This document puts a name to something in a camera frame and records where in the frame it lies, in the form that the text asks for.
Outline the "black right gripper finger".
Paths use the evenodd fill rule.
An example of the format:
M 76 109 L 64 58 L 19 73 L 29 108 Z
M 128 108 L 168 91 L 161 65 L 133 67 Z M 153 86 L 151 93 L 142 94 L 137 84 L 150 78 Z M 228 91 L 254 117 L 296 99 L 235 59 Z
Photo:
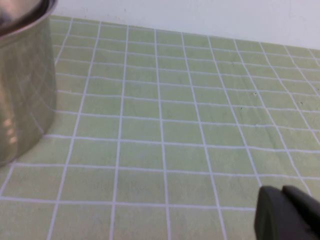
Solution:
M 318 240 L 320 202 L 293 185 L 264 185 L 258 192 L 254 232 L 257 240 Z

